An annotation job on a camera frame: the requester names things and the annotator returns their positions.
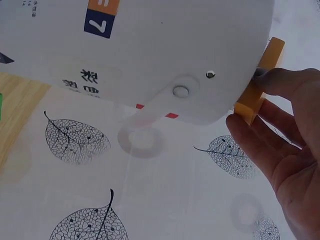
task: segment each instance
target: green object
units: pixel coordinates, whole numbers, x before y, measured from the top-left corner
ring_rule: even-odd
[[[2,93],[0,93],[0,120],[1,120],[1,108],[2,108]]]

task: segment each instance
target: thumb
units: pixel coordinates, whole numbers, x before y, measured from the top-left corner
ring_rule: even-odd
[[[308,68],[291,71],[274,68],[270,71],[257,68],[252,79],[266,94],[280,96],[292,102],[295,92],[308,82],[320,80],[320,71]]]

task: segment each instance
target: finger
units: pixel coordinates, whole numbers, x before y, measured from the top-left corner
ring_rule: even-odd
[[[253,81],[266,94],[280,96],[289,101],[292,101],[298,88],[318,79],[320,79],[320,71],[313,68],[300,71],[274,68],[265,72],[257,69],[253,76]]]
[[[253,80],[263,91],[291,101],[296,125],[320,165],[320,71],[275,68]]]
[[[228,116],[226,125],[234,140],[271,182],[282,156],[260,139],[255,131],[238,115]]]
[[[282,157],[296,155],[300,152],[299,148],[291,145],[282,137],[277,135],[258,116],[253,121],[251,128],[255,131],[257,136],[274,148]]]
[[[265,99],[258,115],[281,131],[291,142],[303,148],[306,146],[302,138],[294,116]]]

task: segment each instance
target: chinese characters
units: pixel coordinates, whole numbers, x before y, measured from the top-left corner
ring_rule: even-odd
[[[33,18],[36,17],[37,14],[37,6],[38,6],[38,0],[22,0],[22,6],[24,7],[32,7],[32,14],[31,16]]]
[[[96,85],[98,84],[98,73],[94,71],[82,69],[80,71],[80,77],[85,82],[77,82],[77,81],[72,81],[68,79],[63,79],[62,82],[65,87],[68,87],[69,90],[72,90],[77,93],[81,93],[81,89],[83,89],[87,95],[100,98],[99,89],[96,86],[95,87],[90,86],[90,84],[96,84]]]
[[[98,84],[97,81],[96,81],[96,80],[98,80],[98,74],[96,72],[86,71],[86,70],[82,69],[81,74],[82,74],[81,77],[85,81],[90,82],[90,83]]]

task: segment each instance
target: red stripe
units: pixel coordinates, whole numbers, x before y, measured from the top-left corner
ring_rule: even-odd
[[[142,105],[142,104],[137,104],[137,105],[135,105],[135,107],[136,107],[137,109],[143,109],[145,106]],[[166,117],[167,117],[167,118],[170,118],[170,119],[176,119],[177,117],[179,117],[179,115],[174,114],[174,113],[169,113]]]

